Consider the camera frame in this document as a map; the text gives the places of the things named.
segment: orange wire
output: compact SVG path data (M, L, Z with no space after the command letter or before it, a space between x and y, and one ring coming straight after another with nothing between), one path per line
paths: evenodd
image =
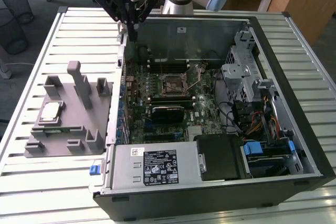
M280 131L280 129L279 129L279 123L277 122L277 120L273 116L271 117L271 120L273 120L274 123L275 123L275 130L277 132L277 138L280 139L280 137L279 137L279 131Z

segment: slotted metal table surface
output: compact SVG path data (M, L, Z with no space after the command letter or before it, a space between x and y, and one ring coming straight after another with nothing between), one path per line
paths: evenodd
M195 14L213 15L207 11ZM336 171L335 85L292 20L280 13L217 13L222 14L258 18ZM0 223L113 223L88 189L89 167L104 154L26 159L23 152L45 95L42 84L47 75L58 74L61 81L70 82L67 63L80 60L81 71L89 81L98 77L113 81L117 35L117 24L100 8L68 8L66 13L57 14L0 144ZM136 223L336 223L335 206L336 180L275 207Z

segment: warning label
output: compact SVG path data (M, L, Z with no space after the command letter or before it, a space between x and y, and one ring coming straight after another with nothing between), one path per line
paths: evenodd
M143 153L145 186L178 184L176 150Z

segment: blue latch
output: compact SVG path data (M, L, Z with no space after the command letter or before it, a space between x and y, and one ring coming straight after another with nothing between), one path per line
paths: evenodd
M90 176L100 175L100 165L91 165Z
M296 151L295 145L294 145L292 140L288 141L288 145L289 145L289 148L290 148L291 152Z
M262 154L263 149L261 148L261 144L259 142L247 142L244 145L244 152L246 156L250 154Z

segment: gray carpet floor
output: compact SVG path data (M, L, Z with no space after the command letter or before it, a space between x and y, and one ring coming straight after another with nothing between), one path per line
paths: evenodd
M22 26L28 40L29 47L19 55L8 55L0 47L1 58L6 63L28 62L34 63L48 35L59 6L71 7L98 7L92 0L28 0L35 19L27 25ZM319 37L313 49L325 65L329 74L336 80L336 19L332 18ZM10 65L12 78L3 80L0 77L0 119L10 119L16 104L20 98L23 88L27 82L32 66ZM0 137L6 130L6 124L0 123Z

